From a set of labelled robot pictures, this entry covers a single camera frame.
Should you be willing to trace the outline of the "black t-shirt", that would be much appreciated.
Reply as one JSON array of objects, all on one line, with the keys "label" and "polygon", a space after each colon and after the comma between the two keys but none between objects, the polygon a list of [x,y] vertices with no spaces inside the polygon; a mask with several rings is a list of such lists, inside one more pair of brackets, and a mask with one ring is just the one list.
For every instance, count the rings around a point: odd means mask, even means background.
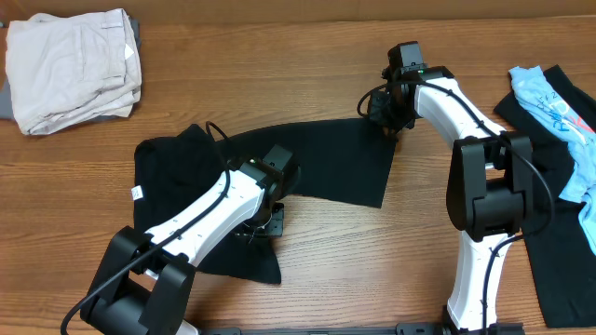
[{"label": "black t-shirt", "polygon": [[295,154],[302,176],[293,193],[381,207],[396,142],[361,118],[265,127],[213,146],[193,124],[177,136],[142,141],[135,150],[135,229],[144,232],[187,208],[223,172],[218,156],[265,156],[276,144]]}]

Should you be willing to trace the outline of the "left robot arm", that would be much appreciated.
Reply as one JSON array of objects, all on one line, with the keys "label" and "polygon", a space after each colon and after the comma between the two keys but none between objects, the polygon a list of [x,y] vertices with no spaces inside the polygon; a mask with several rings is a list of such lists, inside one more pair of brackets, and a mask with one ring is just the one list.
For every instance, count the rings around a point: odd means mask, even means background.
[{"label": "left robot arm", "polygon": [[145,232],[127,226],[110,241],[81,318],[103,334],[196,334],[184,315],[196,267],[228,235],[280,236],[280,199],[300,177],[293,153],[231,162],[213,186]]}]

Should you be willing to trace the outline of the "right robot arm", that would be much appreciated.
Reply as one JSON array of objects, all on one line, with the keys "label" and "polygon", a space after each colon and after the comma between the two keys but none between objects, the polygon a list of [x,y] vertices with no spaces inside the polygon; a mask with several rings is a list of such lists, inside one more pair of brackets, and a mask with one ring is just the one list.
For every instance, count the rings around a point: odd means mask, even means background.
[{"label": "right robot arm", "polygon": [[385,83],[360,100],[363,117],[396,134],[426,119],[452,150],[446,191],[451,223],[459,232],[454,288],[442,321],[402,324],[399,334],[522,334],[502,323],[495,300],[511,240],[532,213],[531,145],[486,117],[444,67],[411,63],[386,67]]}]

